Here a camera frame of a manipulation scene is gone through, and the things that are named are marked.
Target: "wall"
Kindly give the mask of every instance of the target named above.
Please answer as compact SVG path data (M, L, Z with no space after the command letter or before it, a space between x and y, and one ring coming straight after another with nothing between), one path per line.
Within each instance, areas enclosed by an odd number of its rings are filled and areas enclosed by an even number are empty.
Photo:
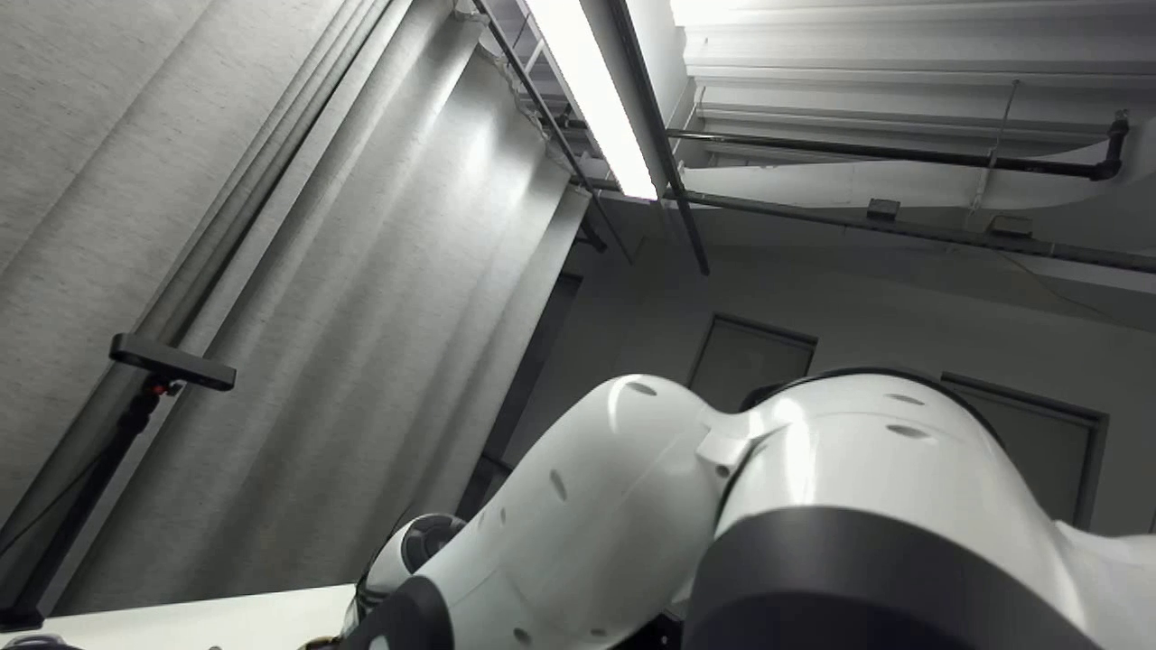
M581 287L506 450L509 461L607 375L684 378L713 313L736 313L817 337L813 372L956 372L1105 413L1108 443L1090 521L1102 530L1153 521L1153 328L1078 311L1054 287L1044 288L1014 259L990 252L743 222L731 236L707 228L716 271L699 278L668 217L650 217L644 230L648 237L632 241L637 264L607 255Z

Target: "ceiling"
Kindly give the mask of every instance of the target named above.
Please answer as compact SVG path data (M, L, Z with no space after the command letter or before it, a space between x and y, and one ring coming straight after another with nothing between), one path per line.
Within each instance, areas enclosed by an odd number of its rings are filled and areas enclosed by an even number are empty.
M519 0L489 5L537 92L559 110L587 174L607 176ZM1097 161L1108 124L1127 113L1134 128L1127 166L1108 186L679 143L684 180L695 192L852 213L869 200L895 200L903 213L1046 217L1156 174L1156 128L1149 128L1156 0L628 0L628 9L674 131Z
M1067 152L1156 110L1153 0L674 0L674 22L695 119L727 135Z

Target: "fluorescent light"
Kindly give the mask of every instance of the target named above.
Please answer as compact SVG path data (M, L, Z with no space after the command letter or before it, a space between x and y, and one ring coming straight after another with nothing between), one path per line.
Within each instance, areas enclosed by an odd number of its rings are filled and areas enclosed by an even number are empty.
M756 0L672 0L674 25L727 22L732 11L765 11Z
M537 36L592 136L600 140L622 196L657 200L644 143L626 115L607 57L592 36L581 0L524 0Z

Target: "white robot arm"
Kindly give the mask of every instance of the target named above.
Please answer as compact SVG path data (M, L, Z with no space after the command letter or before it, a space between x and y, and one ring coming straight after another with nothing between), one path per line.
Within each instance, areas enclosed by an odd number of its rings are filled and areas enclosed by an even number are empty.
M410 530L344 647L604 650L684 597L691 650L1156 638L1153 543L1052 524L986 425L903 375L830 375L743 415L626 375L401 561Z

